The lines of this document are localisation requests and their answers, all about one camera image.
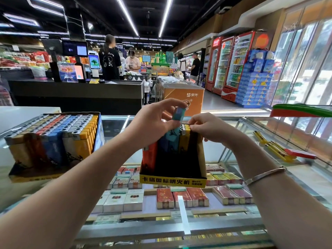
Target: glass door fridge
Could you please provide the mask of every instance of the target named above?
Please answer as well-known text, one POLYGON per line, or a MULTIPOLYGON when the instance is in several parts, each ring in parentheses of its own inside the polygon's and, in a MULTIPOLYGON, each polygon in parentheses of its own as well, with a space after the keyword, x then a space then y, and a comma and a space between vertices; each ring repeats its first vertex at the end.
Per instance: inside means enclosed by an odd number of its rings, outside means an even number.
POLYGON ((222 98, 235 102, 236 92, 240 83, 242 69, 247 61, 255 32, 243 33, 235 38, 232 59, 229 66, 226 84, 222 90, 222 98))
POLYGON ((218 69, 216 71, 216 77, 214 81, 213 93, 221 95, 222 89, 224 87, 224 82, 226 80, 228 70, 229 70, 229 63, 230 63, 230 56, 233 51, 233 42, 234 37, 229 37, 222 40, 220 46, 220 54, 219 54, 219 61, 218 61, 218 69))
POLYGON ((210 56, 210 68, 205 83, 205 88, 210 92, 212 92, 214 85, 214 78, 216 73, 216 67, 218 66, 218 58, 219 58, 221 42, 222 42, 222 37, 217 37, 215 40, 213 40, 212 44, 212 52, 210 56))

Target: pink shirt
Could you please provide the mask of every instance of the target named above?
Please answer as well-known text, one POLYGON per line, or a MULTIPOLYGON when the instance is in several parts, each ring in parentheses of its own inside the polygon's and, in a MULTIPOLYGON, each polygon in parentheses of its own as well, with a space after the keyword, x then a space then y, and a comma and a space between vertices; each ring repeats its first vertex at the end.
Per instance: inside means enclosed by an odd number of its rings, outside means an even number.
POLYGON ((139 59, 137 57, 134 58, 127 57, 126 62, 129 68, 137 68, 141 66, 141 62, 139 62, 139 59))

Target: white shirt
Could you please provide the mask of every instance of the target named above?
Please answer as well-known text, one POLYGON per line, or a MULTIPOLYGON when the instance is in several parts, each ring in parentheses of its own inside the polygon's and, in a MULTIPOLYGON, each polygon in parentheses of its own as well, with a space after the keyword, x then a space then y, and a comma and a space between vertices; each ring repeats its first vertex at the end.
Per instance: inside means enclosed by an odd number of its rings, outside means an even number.
POLYGON ((180 69, 180 71, 185 71, 186 70, 187 62, 185 62, 185 61, 186 61, 185 58, 181 58, 180 60, 178 60, 178 68, 180 69))

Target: screen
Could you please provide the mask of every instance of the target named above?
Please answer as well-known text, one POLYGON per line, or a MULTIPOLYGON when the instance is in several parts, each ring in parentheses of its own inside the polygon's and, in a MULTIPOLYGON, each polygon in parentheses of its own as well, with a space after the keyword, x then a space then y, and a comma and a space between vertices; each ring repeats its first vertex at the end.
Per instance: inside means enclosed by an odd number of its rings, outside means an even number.
POLYGON ((87 57, 88 51, 87 51, 87 44, 86 42, 77 42, 77 41, 62 41, 63 45, 63 54, 64 56, 69 57, 87 57))
POLYGON ((98 69, 100 70, 100 62, 98 55, 90 55, 89 54, 89 63, 91 69, 98 69))
POLYGON ((77 79, 84 79, 83 69, 81 65, 75 65, 77 79))
POLYGON ((142 61, 143 62, 151 62, 151 56, 150 55, 142 55, 142 61))

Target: refrigerator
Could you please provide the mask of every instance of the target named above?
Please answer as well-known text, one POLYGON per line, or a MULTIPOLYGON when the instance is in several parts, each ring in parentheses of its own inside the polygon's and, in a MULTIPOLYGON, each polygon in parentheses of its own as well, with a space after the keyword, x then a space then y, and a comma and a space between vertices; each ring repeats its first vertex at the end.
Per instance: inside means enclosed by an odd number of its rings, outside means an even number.
POLYGON ((220 44, 219 61, 217 65, 216 75, 214 78, 214 87, 212 92, 218 95, 222 94, 228 70, 231 55, 233 52, 234 37, 228 37, 222 40, 220 44))
POLYGON ((205 81, 205 89, 207 89, 210 92, 212 92, 214 86, 214 78, 216 74, 216 67, 218 66, 218 58, 219 58, 221 42, 222 42, 222 37, 217 37, 216 39, 213 40, 212 43, 212 50, 210 54, 210 64, 209 64, 210 66, 205 81))
POLYGON ((227 80, 222 89, 222 98, 235 102, 237 89, 242 76, 243 65, 251 49, 269 49, 272 36, 263 31, 250 31, 236 36, 227 80))

